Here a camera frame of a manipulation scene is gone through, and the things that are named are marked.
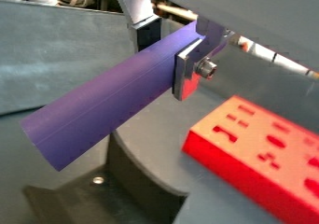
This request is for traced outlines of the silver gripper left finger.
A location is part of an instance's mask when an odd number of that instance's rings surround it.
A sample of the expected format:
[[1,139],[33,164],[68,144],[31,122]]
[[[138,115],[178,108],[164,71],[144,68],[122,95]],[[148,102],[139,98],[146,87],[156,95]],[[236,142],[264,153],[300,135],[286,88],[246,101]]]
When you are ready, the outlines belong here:
[[135,51],[142,51],[160,40],[162,19],[155,14],[151,0],[118,0]]

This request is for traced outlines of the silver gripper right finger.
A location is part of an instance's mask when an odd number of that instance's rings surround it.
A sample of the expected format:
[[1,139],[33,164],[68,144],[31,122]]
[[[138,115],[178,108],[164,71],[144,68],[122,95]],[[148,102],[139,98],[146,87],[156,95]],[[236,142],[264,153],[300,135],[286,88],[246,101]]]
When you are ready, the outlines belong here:
[[175,80],[172,93],[183,101],[194,93],[202,78],[211,79],[216,72],[212,57],[227,45],[227,28],[199,16],[192,42],[182,49],[175,58]]

